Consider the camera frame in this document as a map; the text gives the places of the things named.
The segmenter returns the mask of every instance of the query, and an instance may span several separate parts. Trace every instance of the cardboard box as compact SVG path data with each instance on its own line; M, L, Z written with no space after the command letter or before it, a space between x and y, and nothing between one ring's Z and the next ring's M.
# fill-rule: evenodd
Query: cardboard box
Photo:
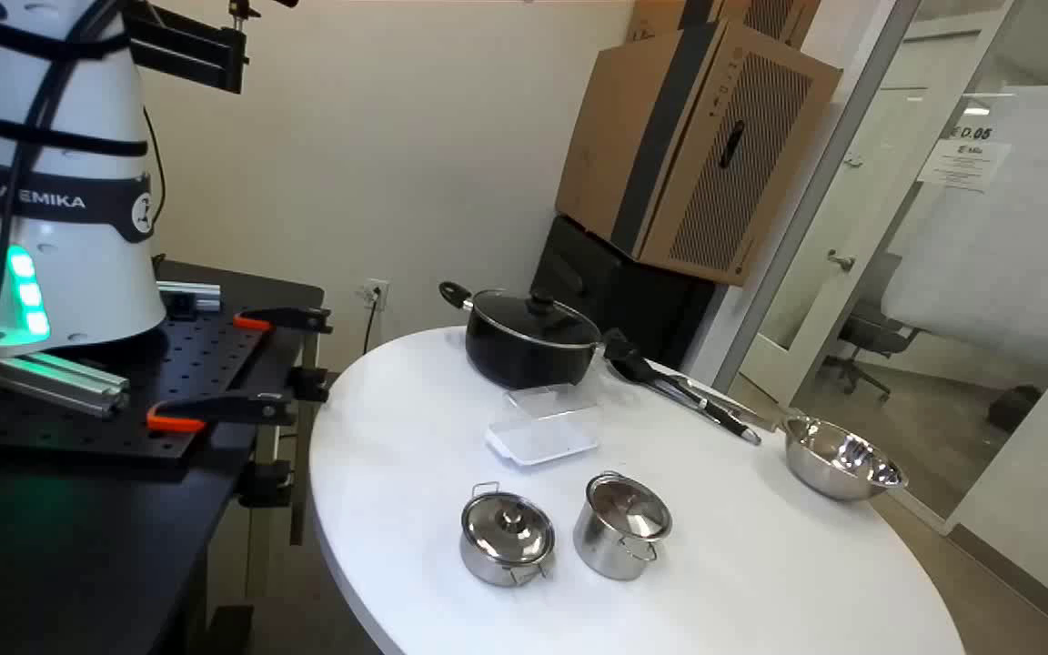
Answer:
M555 212L638 261L741 283L836 78L738 21L601 51Z
M745 21L765 37L802 48L817 0L638 0L628 41L656 41L705 21Z

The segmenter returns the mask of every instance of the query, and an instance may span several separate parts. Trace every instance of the ceiling light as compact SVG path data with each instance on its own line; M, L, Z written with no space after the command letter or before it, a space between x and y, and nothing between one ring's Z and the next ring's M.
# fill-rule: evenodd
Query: ceiling light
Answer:
M988 116L988 104L964 104L964 116Z

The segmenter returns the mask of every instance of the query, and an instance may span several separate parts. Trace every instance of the black pot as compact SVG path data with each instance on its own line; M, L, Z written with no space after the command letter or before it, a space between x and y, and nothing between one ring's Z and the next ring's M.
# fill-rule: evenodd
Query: black pot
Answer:
M493 293L444 280L444 303L467 309L467 356L472 366L510 389L574 384L587 378L601 343L597 324L554 298Z

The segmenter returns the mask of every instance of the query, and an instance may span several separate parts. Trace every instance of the green light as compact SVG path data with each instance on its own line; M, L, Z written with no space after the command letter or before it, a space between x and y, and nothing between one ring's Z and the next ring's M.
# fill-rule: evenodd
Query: green light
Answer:
M28 335L46 335L52 332L46 313L26 313L26 332Z
M22 247L12 247L12 272L19 280L34 280L37 276L37 261Z
M19 303L28 306L28 309L40 309L45 306L45 290L40 283L19 283Z

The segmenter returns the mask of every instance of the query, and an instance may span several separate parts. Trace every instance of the office chair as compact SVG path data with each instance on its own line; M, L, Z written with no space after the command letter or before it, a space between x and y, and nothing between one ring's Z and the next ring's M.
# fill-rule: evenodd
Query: office chair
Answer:
M860 352L896 356L896 352L911 350L918 340L918 326L905 326L905 324L885 318L885 309L882 309L882 298L885 298L885 289L888 289L896 264L900 264L900 257L888 252L873 261L867 289L840 326L840 343L852 344L852 356L825 356L825 366L840 370L843 394L854 394L854 384L863 378L863 381L878 384L882 399L888 399L893 384L885 384L878 375L863 370L854 356Z

